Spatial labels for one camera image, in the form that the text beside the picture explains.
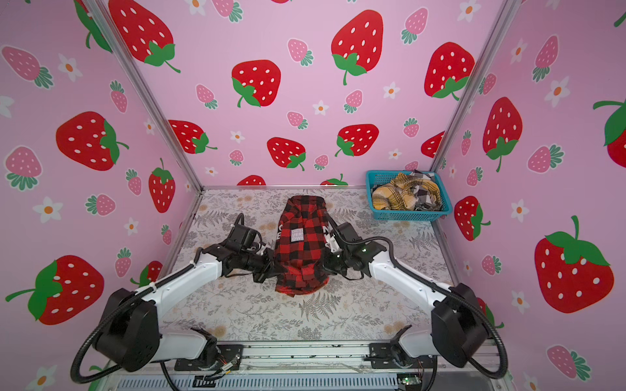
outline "strawberry stem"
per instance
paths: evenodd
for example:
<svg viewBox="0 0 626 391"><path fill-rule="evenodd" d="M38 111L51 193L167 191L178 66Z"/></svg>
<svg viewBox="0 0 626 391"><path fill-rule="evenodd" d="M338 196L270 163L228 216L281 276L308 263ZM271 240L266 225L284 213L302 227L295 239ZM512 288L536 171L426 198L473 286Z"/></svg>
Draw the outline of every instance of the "strawberry stem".
<svg viewBox="0 0 626 391"><path fill-rule="evenodd" d="M172 65L170 65L170 63L168 63L167 61L165 61L165 63L166 63L167 65L169 65L169 66L170 66L170 68L174 69L174 71L176 71L176 72L180 73L180 69L176 69L176 68L174 68L174 67L173 67Z"/></svg>

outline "white flower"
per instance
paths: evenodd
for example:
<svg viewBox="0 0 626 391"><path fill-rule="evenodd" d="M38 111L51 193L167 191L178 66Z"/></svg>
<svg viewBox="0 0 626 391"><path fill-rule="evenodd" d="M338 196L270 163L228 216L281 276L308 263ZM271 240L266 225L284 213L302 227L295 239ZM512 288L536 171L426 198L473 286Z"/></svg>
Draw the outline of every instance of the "white flower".
<svg viewBox="0 0 626 391"><path fill-rule="evenodd" d="M323 101L319 101L319 103L314 104L313 108L315 109L315 114L326 115L326 110L328 110L328 106L324 104Z"/></svg>
<svg viewBox="0 0 626 391"><path fill-rule="evenodd" d="M44 387L51 386L54 384L54 371L56 371L56 365L50 368L41 367L37 369L37 377L32 382L28 383L25 390L42 391Z"/></svg>
<svg viewBox="0 0 626 391"><path fill-rule="evenodd" d="M243 137L241 135L240 131L238 131L238 132L230 131L230 139L231 140L235 140L237 142L237 144L241 144L241 141L245 140L245 137Z"/></svg>
<svg viewBox="0 0 626 391"><path fill-rule="evenodd" d="M0 96L0 115L10 118L11 112L9 111L9 106L14 102L15 101L8 96Z"/></svg>
<svg viewBox="0 0 626 391"><path fill-rule="evenodd" d="M558 3L560 3L561 0L548 0L548 2L546 3L546 7L550 7L552 6L552 9L556 9L558 7Z"/></svg>
<svg viewBox="0 0 626 391"><path fill-rule="evenodd" d="M133 220L132 217L128 218L128 224L124 224L124 228L126 228L128 230L128 236L134 234L134 233L138 233L137 232L137 226L139 225L139 221L135 221Z"/></svg>
<svg viewBox="0 0 626 391"><path fill-rule="evenodd" d="M383 87L382 90L385 91L383 98L390 97L391 99L396 99L396 93L400 91L400 87L396 87L396 82L392 81L390 85Z"/></svg>
<svg viewBox="0 0 626 391"><path fill-rule="evenodd" d="M143 125L146 127L146 133L153 136L155 135L155 125L150 118L148 118L148 121L145 121Z"/></svg>
<svg viewBox="0 0 626 391"><path fill-rule="evenodd" d="M189 4L189 12L191 15L196 15L199 13L204 16L204 4L207 3L207 0L185 0L185 3Z"/></svg>
<svg viewBox="0 0 626 391"><path fill-rule="evenodd" d="M515 291L512 290L511 293L513 294L513 301L511 302L511 305L517 307L517 309L520 310L520 313L524 313L526 308L530 308L530 304L524 300L524 292L515 293Z"/></svg>
<svg viewBox="0 0 626 391"><path fill-rule="evenodd" d="M511 218L517 217L517 220L519 220L520 223L524 222L524 215L527 215L528 212L530 212L528 208L524 207L524 200L520 200L520 202L518 203L512 202L511 208L513 209L513 212L511 213Z"/></svg>
<svg viewBox="0 0 626 391"><path fill-rule="evenodd" d="M398 158L400 157L401 154L402 154L402 152L399 152L398 149L396 148L393 151L389 151L389 159L398 160Z"/></svg>
<svg viewBox="0 0 626 391"><path fill-rule="evenodd" d="M567 83L569 82L570 77L566 76L565 79L561 81L553 80L550 83L550 92L546 95L545 100L552 101L552 107L557 107L558 102L569 96L570 89L567 88Z"/></svg>
<svg viewBox="0 0 626 391"><path fill-rule="evenodd" d="M472 268L469 262L463 262L463 270L465 271L465 273L467 273L468 276L471 275Z"/></svg>
<svg viewBox="0 0 626 391"><path fill-rule="evenodd" d="M469 0L467 3L461 3L461 14L456 18L457 21L462 21L463 19L467 20L467 22L471 22L473 15L475 12L478 12L481 5L476 4L476 0Z"/></svg>
<svg viewBox="0 0 626 391"><path fill-rule="evenodd" d="M61 210L62 207L62 203L53 203L50 197L46 197L43 199L43 205L36 205L33 207L33 210L41 214L41 223L45 223L50 219L60 220L61 214L59 210Z"/></svg>
<svg viewBox="0 0 626 391"><path fill-rule="evenodd" d="M82 76L81 71L76 67L76 59L70 58L67 59L61 53L59 53L59 59L61 60L61 64L59 64L59 70L61 72L65 72L68 74L69 79L72 81L76 81L77 77Z"/></svg>
<svg viewBox="0 0 626 391"><path fill-rule="evenodd" d="M526 382L524 383L524 388L528 391L541 391L539 387L537 387L537 378L530 377L524 372L524 377L526 378Z"/></svg>
<svg viewBox="0 0 626 391"><path fill-rule="evenodd" d="M519 63L521 61L521 54L524 53L527 46L528 44L524 43L524 41L520 38L520 42L518 42L517 45L511 49L511 64L515 62Z"/></svg>

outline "metal base plate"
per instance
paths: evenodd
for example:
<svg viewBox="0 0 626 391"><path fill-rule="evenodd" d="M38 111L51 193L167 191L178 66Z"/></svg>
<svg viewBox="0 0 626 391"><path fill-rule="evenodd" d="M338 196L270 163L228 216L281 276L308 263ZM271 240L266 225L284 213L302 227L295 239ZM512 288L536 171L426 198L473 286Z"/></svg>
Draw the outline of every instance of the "metal base plate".
<svg viewBox="0 0 626 391"><path fill-rule="evenodd" d="M239 357L243 357L243 355L242 355L242 352L244 350L244 346L243 345L221 345L221 344L218 344L217 347L220 350L220 354L224 357L226 362L231 361L238 354L239 354ZM239 360L235 365L233 365L233 367L230 370L233 370L233 371L234 370L238 370L240 362L241 362L241 360ZM176 360L176 365L174 366L174 370L177 370L177 371L213 370L213 371L215 371L219 367L221 367L222 365L223 364L221 362L215 362L209 368L200 368L200 367L198 367L197 365L194 364L193 360L187 360L187 359L181 358L180 360Z"/></svg>

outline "pink strawberry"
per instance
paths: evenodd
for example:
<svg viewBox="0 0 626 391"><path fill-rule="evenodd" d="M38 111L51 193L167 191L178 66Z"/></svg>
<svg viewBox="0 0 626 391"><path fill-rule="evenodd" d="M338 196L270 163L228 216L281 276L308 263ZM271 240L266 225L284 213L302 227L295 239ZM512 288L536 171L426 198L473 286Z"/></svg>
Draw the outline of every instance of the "pink strawberry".
<svg viewBox="0 0 626 391"><path fill-rule="evenodd" d="M121 87L121 84L114 80L111 82L111 100L115 107L120 110L121 113L126 113L126 108L128 107L128 99L126 95L124 95L124 89Z"/></svg>
<svg viewBox="0 0 626 391"><path fill-rule="evenodd" d="M172 230L167 224L161 227L161 235L163 235L163 242L166 245L172 244Z"/></svg>
<svg viewBox="0 0 626 391"><path fill-rule="evenodd" d="M25 50L3 45L2 56L13 71L26 81L32 81L39 88L49 89L54 85L52 75L44 66L39 66L39 61Z"/></svg>
<svg viewBox="0 0 626 391"><path fill-rule="evenodd" d="M39 184L36 177L41 175L41 163L30 148L25 146L15 148L7 156L4 166L10 171L6 175L6 179L10 182L11 187L24 191L32 190Z"/></svg>
<svg viewBox="0 0 626 391"><path fill-rule="evenodd" d="M533 69L533 80L539 83L548 73L550 66L554 64L558 56L558 36L553 35L543 44L537 57L535 58L535 69Z"/></svg>
<svg viewBox="0 0 626 391"><path fill-rule="evenodd" d="M487 95L489 91L496 85L496 75L490 73L487 77L483 78L480 82L480 86L478 87L478 93L480 95Z"/></svg>
<svg viewBox="0 0 626 391"><path fill-rule="evenodd" d="M579 379L586 382L591 379L591 368L586 364L586 360L576 352L569 351L561 345L554 345L546 350L546 355L550 362L565 376Z"/></svg>
<svg viewBox="0 0 626 391"><path fill-rule="evenodd" d="M328 156L327 155L319 155L315 159L315 169L322 171L328 165Z"/></svg>
<svg viewBox="0 0 626 391"><path fill-rule="evenodd" d="M217 109L217 100L215 100L215 95L213 95L210 89L202 84L198 84L196 85L196 95L198 96L198 100L204 103L206 108L211 110Z"/></svg>
<svg viewBox="0 0 626 391"><path fill-rule="evenodd" d="M413 41L417 41L418 35L420 35L426 28L426 22L428 21L428 8L422 7L412 13L406 22L402 30L402 40L405 45L410 45Z"/></svg>
<svg viewBox="0 0 626 391"><path fill-rule="evenodd" d="M346 96L346 104L344 104L344 110L348 114L352 114L363 103L363 91L357 89Z"/></svg>
<svg viewBox="0 0 626 391"><path fill-rule="evenodd" d="M471 145L471 132L469 130L465 131L465 134L463 135L463 141L461 141L461 154L463 154L463 156L467 155L468 152L470 151L470 145Z"/></svg>
<svg viewBox="0 0 626 391"><path fill-rule="evenodd" d="M223 18L228 18L233 23L239 23L244 18L244 12L239 8L239 3L233 0L213 0L215 10Z"/></svg>
<svg viewBox="0 0 626 391"><path fill-rule="evenodd" d="M115 201L106 194L101 194L97 198L95 195L92 195L87 198L85 206L87 207L87 212L92 215L106 216L115 210Z"/></svg>
<svg viewBox="0 0 626 391"><path fill-rule="evenodd" d="M474 187L483 179L483 169L480 167L472 168L469 171L467 184Z"/></svg>
<svg viewBox="0 0 626 391"><path fill-rule="evenodd" d="M228 156L230 158L231 164L235 166L240 166L241 163L244 162L244 154L240 150L234 150Z"/></svg>
<svg viewBox="0 0 626 391"><path fill-rule="evenodd" d="M413 138L418 135L419 125L415 118L409 118L404 122L404 134L407 137Z"/></svg>
<svg viewBox="0 0 626 391"><path fill-rule="evenodd" d="M500 260L495 255L487 255L484 257L481 264L483 266L483 270L490 276L496 275L496 273L500 274L500 271L502 270L502 263L500 263Z"/></svg>
<svg viewBox="0 0 626 391"><path fill-rule="evenodd" d="M128 169L128 171L126 171L126 180L128 181L128 189L132 191L134 195L140 195L141 178L137 176L137 171Z"/></svg>
<svg viewBox="0 0 626 391"><path fill-rule="evenodd" d="M418 168L418 165L419 165L418 161L414 160L414 161L410 162L409 164L407 164L406 166L404 166L404 169L406 171L413 171L413 170L416 170Z"/></svg>
<svg viewBox="0 0 626 391"><path fill-rule="evenodd" d="M120 250L118 254L118 259L115 261L115 273L117 273L118 277L122 278L130 269L130 250L126 247Z"/></svg>
<svg viewBox="0 0 626 391"><path fill-rule="evenodd" d="M548 169L555 169L559 164L563 163L565 152L560 146L553 144L550 148L547 146L540 147L533 156L528 159L528 169L539 174L544 174Z"/></svg>
<svg viewBox="0 0 626 391"><path fill-rule="evenodd" d="M313 53L304 41L299 39L290 39L287 42L291 59L296 63L300 62L302 66L309 66L313 63Z"/></svg>
<svg viewBox="0 0 626 391"><path fill-rule="evenodd" d="M306 129L309 125L304 116L300 113L296 113L295 111L289 111L287 113L287 119L289 120L289 124L295 128L300 130Z"/></svg>

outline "red strawberry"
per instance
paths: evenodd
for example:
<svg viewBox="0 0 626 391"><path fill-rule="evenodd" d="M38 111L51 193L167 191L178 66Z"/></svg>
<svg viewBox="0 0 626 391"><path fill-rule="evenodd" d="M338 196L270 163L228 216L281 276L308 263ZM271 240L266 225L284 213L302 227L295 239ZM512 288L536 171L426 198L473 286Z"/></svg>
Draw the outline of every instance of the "red strawberry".
<svg viewBox="0 0 626 391"><path fill-rule="evenodd" d="M319 155L315 159L315 169L322 171L328 165L328 155Z"/></svg>
<svg viewBox="0 0 626 391"><path fill-rule="evenodd" d="M161 19L133 0L109 0L109 12L134 58L180 73L167 62L174 58L174 37Z"/></svg>
<svg viewBox="0 0 626 391"><path fill-rule="evenodd" d="M465 134L463 135L463 141L461 142L461 154L463 156L467 155L468 152L470 151L470 146L471 146L471 132L469 130L465 131Z"/></svg>
<svg viewBox="0 0 626 391"><path fill-rule="evenodd" d="M363 155L370 150L379 133L376 125L372 124L346 126L337 134L337 146L341 149L337 151L335 157L339 155L339 152L347 156Z"/></svg>
<svg viewBox="0 0 626 391"><path fill-rule="evenodd" d="M363 91L357 89L346 96L346 104L344 104L344 110L348 114L354 113L358 107L363 104Z"/></svg>
<svg viewBox="0 0 626 391"><path fill-rule="evenodd" d="M465 87L474 63L474 57L461 46L453 42L444 43L434 51L428 64L424 80L426 95L445 98L452 94L454 99L459 100L454 92Z"/></svg>
<svg viewBox="0 0 626 391"><path fill-rule="evenodd" d="M44 267L35 288L8 295L5 300L32 292L28 310L45 325L57 325L94 304L105 288L105 279L84 259L65 255Z"/></svg>
<svg viewBox="0 0 626 391"><path fill-rule="evenodd" d="M249 175L240 180L237 186L265 186L265 180L259 175Z"/></svg>
<svg viewBox="0 0 626 391"><path fill-rule="evenodd" d="M128 99L126 95L124 95L124 89L121 87L121 84L118 83L117 80L111 82L111 100L115 107L120 110L121 113L126 113L126 108L128 107Z"/></svg>
<svg viewBox="0 0 626 391"><path fill-rule="evenodd" d="M496 75L493 73L488 74L487 77L483 78L480 82L480 86L478 86L478 93L480 95L487 95L493 86L496 85L496 80Z"/></svg>
<svg viewBox="0 0 626 391"><path fill-rule="evenodd" d="M287 113L287 119L289 120L289 124L295 128L300 130L306 129L309 126L309 123L304 116L300 113L296 113L295 111L289 111Z"/></svg>
<svg viewBox="0 0 626 391"><path fill-rule="evenodd" d="M287 42L287 48L289 49L291 59L296 63L300 63L302 66L309 66L313 63L313 53L304 41L290 39Z"/></svg>
<svg viewBox="0 0 626 391"><path fill-rule="evenodd" d="M88 49L91 49L89 46L89 40L93 34L93 39L96 41L98 46L112 53L113 51L111 50L111 46L109 46L109 43L106 42L106 39L102 35L102 32L98 28L96 22L94 22L93 18L89 16L89 11L87 10L83 0L74 0L74 6L76 8L78 19L80 19L81 23L83 23L87 30L89 30L87 39L85 39L85 46L87 46Z"/></svg>
<svg viewBox="0 0 626 391"><path fill-rule="evenodd" d="M239 3L233 0L213 0L215 10L221 17L228 18L232 23L239 23L244 18L244 12L239 8Z"/></svg>
<svg viewBox="0 0 626 391"><path fill-rule="evenodd" d="M382 52L382 16L365 10L343 26L332 39L331 53L346 76L367 73L378 64Z"/></svg>
<svg viewBox="0 0 626 391"><path fill-rule="evenodd" d="M613 289L613 272L602 252L578 240L578 217L572 216L576 236L554 232L535 248L535 268L546 302L572 313L599 302Z"/></svg>
<svg viewBox="0 0 626 391"><path fill-rule="evenodd" d="M163 235L163 242L166 245L171 245L172 244L172 230L170 229L170 226L163 225L161 227L161 235Z"/></svg>
<svg viewBox="0 0 626 391"><path fill-rule="evenodd" d="M428 8L422 7L412 13L404 22L406 29L402 30L402 40L405 45L410 45L413 41L417 41L418 35L420 35L426 28L426 22L428 21Z"/></svg>
<svg viewBox="0 0 626 391"><path fill-rule="evenodd" d="M280 69L268 59L246 61L235 65L232 71L233 88L252 106L269 106L276 99L280 86Z"/></svg>
<svg viewBox="0 0 626 391"><path fill-rule="evenodd" d="M419 125L418 121L415 118L409 118L404 122L404 134L407 137L413 138L418 135Z"/></svg>
<svg viewBox="0 0 626 391"><path fill-rule="evenodd" d="M126 171L126 180L128 181L128 189L133 192L134 195L141 194L141 178L137 176L137 171L128 169Z"/></svg>
<svg viewBox="0 0 626 391"><path fill-rule="evenodd" d="M141 275L139 276L139 282L136 282L132 278L130 279L130 282L135 285L139 285L140 288L145 287L151 282L155 282L158 280L158 275L161 273L162 267L163 265L161 264L161 262L152 261L141 271Z"/></svg>
<svg viewBox="0 0 626 391"><path fill-rule="evenodd" d="M267 150L269 151L274 163L284 168L296 168L304 166L302 162L307 158L304 145L286 138L273 137L267 140Z"/></svg>
<svg viewBox="0 0 626 391"><path fill-rule="evenodd" d="M441 144L441 140L443 140L444 133L445 132L441 132L438 135L434 135L424 141L422 144L422 154L428 156L429 158L434 158L437 150L439 149L439 144Z"/></svg>
<svg viewBox="0 0 626 391"><path fill-rule="evenodd" d="M152 202L155 204L155 208L159 213L165 213L170 208L172 200L174 199L174 192L176 191L176 183L172 174L165 169L163 165L163 159L161 160L161 167L155 168L150 174L148 179L148 189L150 190L150 196Z"/></svg>
<svg viewBox="0 0 626 391"><path fill-rule="evenodd" d="M208 146L207 134L195 123L174 119L169 119L168 122L172 126L172 130L174 130L180 146L183 147L183 151L193 155L202 153L207 148L211 150L217 149L217 147Z"/></svg>
<svg viewBox="0 0 626 391"><path fill-rule="evenodd" d="M26 189L32 190L39 184L36 177L41 175L41 163L30 148L16 147L7 156L4 166L9 170L6 179L10 182L11 187L24 191Z"/></svg>
<svg viewBox="0 0 626 391"><path fill-rule="evenodd" d="M486 257L484 257L481 265L483 266L483 270L485 271L485 273L489 274L490 276L495 276L496 273L500 274L500 271L502 270L502 263L500 263L500 260L495 255L487 255Z"/></svg>
<svg viewBox="0 0 626 391"><path fill-rule="evenodd" d="M244 162L244 154L240 150L234 150L228 156L230 164L240 166Z"/></svg>
<svg viewBox="0 0 626 391"><path fill-rule="evenodd" d="M344 179L344 175L341 174L341 177L339 179L333 178L333 179L325 180L322 183L320 183L320 186L328 186L328 185L347 186L348 182L344 182L343 179Z"/></svg>
<svg viewBox="0 0 626 391"><path fill-rule="evenodd" d="M113 168L120 157L115 130L102 115L93 111L80 113L56 130L56 145L68 158L97 171Z"/></svg>
<svg viewBox="0 0 626 391"><path fill-rule="evenodd" d="M490 221L483 223L483 209L474 196L467 196L456 203L454 220L463 236L469 241L478 238L481 225L491 225Z"/></svg>
<svg viewBox="0 0 626 391"><path fill-rule="evenodd" d="M576 376L584 382L591 379L591 368L586 360L573 350L570 352L561 345L554 345L546 349L546 356L550 362L565 376L576 379Z"/></svg>
<svg viewBox="0 0 626 391"><path fill-rule="evenodd" d="M215 100L215 95L213 95L210 89L206 88L202 84L196 85L196 96L198 96L199 101L204 103L204 107L211 110L217 109L217 100Z"/></svg>
<svg viewBox="0 0 626 391"><path fill-rule="evenodd" d="M559 164L563 163L563 155L565 155L565 152L563 152L560 146L554 144L548 148L544 145L528 159L528 169L544 174L548 169L554 170Z"/></svg>
<svg viewBox="0 0 626 391"><path fill-rule="evenodd" d="M115 273L120 278L124 277L128 273L128 269L130 269L130 255L130 250L126 247L122 248L118 254L118 258L115 261Z"/></svg>
<svg viewBox="0 0 626 391"><path fill-rule="evenodd" d="M520 140L522 127L521 115L509 98L500 98L493 104L483 134L483 150L490 159L500 160L497 173L502 156L510 154Z"/></svg>
<svg viewBox="0 0 626 391"><path fill-rule="evenodd" d="M535 59L535 69L533 69L533 80L539 83L548 73L550 65L554 64L558 56L558 36L553 35L543 44Z"/></svg>
<svg viewBox="0 0 626 391"><path fill-rule="evenodd" d="M593 109L602 106L619 106L604 125L604 145L609 157L622 167L626 167L626 101L600 101L593 104Z"/></svg>
<svg viewBox="0 0 626 391"><path fill-rule="evenodd" d="M467 177L467 184L469 186L476 186L478 184L478 182L480 182L483 179L483 169L480 167L476 167L476 168L472 168L469 171L468 177Z"/></svg>

